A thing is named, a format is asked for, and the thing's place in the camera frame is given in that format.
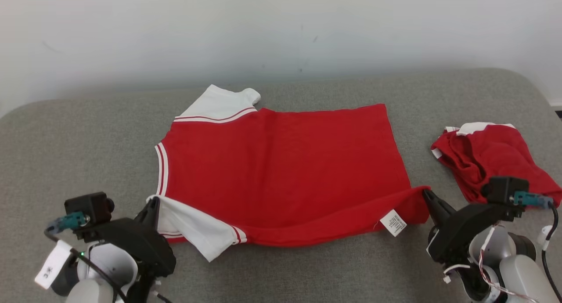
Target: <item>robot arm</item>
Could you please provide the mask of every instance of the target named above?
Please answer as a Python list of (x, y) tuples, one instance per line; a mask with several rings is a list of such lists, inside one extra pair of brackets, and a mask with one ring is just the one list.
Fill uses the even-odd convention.
[(50, 285), (56, 294), (67, 296), (68, 303), (146, 302), (156, 278), (174, 272), (174, 253), (156, 231), (157, 197), (134, 219), (111, 221), (114, 204), (103, 192), (69, 199), (65, 209), (67, 216), (52, 222), (45, 235), (59, 242), (53, 233), (70, 228), (88, 243), (84, 252), (70, 249)]
[(460, 275), (473, 301), (559, 301), (555, 287), (549, 285), (535, 263), (532, 242), (497, 226), (499, 221), (521, 217), (525, 205), (551, 203), (547, 197), (527, 193), (528, 188), (528, 182), (522, 179), (493, 177), (483, 189), (488, 203), (468, 205), (459, 211), (432, 191), (423, 193), (434, 222), (427, 253), (443, 264), (445, 281), (450, 281), (450, 271)]

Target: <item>red shirt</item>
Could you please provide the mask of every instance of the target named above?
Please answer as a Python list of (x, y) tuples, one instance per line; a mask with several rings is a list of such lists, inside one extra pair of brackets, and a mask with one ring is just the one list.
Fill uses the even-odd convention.
[(551, 197), (556, 207), (560, 205), (562, 189), (534, 163), (521, 133), (511, 124), (474, 122), (445, 127), (431, 149), (452, 170), (469, 202), (487, 203), (481, 191), (490, 177), (510, 176), (528, 180), (532, 193)]
[(159, 231), (212, 260), (229, 245), (301, 246), (378, 231), (392, 209), (425, 223), (385, 105), (275, 112), (211, 86), (156, 146)]

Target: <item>gray sofa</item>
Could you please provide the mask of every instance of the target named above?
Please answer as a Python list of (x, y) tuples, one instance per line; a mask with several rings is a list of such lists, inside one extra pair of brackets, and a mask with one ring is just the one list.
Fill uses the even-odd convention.
[[(262, 95), (257, 106), (275, 111), (385, 103), (412, 185), (430, 185), (456, 208), (466, 201), (429, 150), (446, 125), (514, 124), (537, 165), (562, 184), (562, 123), (517, 73), (472, 69), (223, 87), (253, 87)], [(154, 145), (203, 91), (43, 101), (0, 119), (0, 302), (64, 301), (33, 281), (54, 247), (42, 234), (44, 226), (64, 214), (65, 199), (94, 191), (115, 201), (116, 216), (134, 216), (156, 191)], [(551, 222), (549, 211), (528, 211), (508, 227), (534, 241)], [(425, 253), (430, 228), (426, 223), (398, 237), (380, 231), (297, 249), (236, 245), (212, 263), (188, 243), (173, 245), (175, 273), (159, 291), (175, 303), (468, 302), (460, 280), (446, 285), (441, 267)], [(62, 237), (83, 245), (68, 232)], [(555, 235), (548, 251), (550, 271), (562, 287), (562, 236)]]

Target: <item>white label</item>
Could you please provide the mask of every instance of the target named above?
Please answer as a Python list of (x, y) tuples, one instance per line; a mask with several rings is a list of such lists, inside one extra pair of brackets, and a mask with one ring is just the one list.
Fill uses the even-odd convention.
[(443, 156), (443, 153), (439, 148), (434, 148), (431, 150), (431, 152), (433, 153), (436, 159), (440, 159)]
[(37, 274), (36, 283), (44, 289), (49, 289), (58, 273), (62, 270), (66, 260), (70, 256), (72, 246), (63, 241), (58, 241), (53, 251), (50, 252), (41, 271)]
[(396, 213), (395, 210), (390, 211), (381, 219), (381, 223), (396, 237), (406, 228), (406, 222)]

